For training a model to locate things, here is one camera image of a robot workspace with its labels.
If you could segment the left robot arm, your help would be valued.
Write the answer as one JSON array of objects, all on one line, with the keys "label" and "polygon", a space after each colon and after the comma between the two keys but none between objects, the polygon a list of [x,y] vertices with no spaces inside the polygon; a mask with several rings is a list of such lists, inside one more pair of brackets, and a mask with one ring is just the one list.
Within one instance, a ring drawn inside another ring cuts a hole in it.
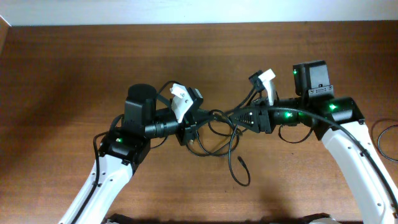
[{"label": "left robot arm", "polygon": [[173,100],[158,110],[159,93],[153,86],[129,87],[124,113],[98,135],[101,141],[93,141],[93,168],[60,223],[101,223],[149,153],[151,139],[175,135],[185,146],[199,127],[213,119],[209,111],[200,109],[203,98],[197,89],[175,83],[172,94]]}]

